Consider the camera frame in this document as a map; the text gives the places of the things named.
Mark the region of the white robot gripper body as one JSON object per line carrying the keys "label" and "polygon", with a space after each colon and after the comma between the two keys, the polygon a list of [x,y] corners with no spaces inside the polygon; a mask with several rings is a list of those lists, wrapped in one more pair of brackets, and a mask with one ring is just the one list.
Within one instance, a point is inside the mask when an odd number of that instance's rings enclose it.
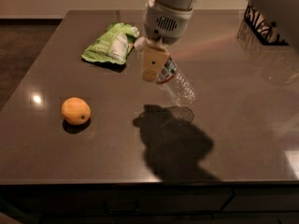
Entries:
{"label": "white robot gripper body", "polygon": [[176,10],[157,0],[148,0],[143,19],[146,37],[151,41],[161,40],[165,45],[172,45],[183,36],[191,16],[191,10]]}

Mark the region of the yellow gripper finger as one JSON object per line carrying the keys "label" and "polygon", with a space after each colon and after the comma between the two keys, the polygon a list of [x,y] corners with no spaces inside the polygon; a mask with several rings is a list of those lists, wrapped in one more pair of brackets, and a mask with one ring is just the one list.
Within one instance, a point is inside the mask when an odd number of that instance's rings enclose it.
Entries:
{"label": "yellow gripper finger", "polygon": [[142,78],[148,82],[156,80],[161,73],[169,53],[165,49],[147,46],[143,50]]}

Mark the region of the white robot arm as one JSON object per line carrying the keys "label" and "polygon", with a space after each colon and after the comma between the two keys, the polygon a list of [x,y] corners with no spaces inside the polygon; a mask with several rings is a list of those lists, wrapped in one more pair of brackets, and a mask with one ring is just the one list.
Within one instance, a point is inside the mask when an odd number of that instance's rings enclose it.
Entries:
{"label": "white robot arm", "polygon": [[[153,43],[172,45],[184,35],[196,0],[148,0],[143,25]],[[266,19],[274,21],[287,41],[299,49],[299,0],[249,0]]]}

